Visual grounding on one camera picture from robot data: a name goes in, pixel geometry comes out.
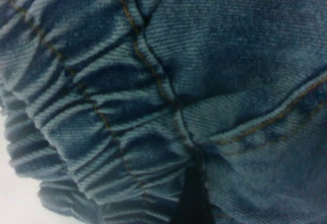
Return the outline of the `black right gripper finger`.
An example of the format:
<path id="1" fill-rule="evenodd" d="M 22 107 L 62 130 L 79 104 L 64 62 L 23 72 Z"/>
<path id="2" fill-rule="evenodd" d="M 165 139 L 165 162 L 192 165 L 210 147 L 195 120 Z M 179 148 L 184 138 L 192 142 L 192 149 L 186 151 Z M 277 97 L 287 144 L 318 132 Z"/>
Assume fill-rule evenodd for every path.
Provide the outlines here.
<path id="1" fill-rule="evenodd" d="M 205 204 L 201 174 L 196 167 L 189 167 L 185 172 L 183 191 L 175 212 L 175 223 L 211 223 Z"/>

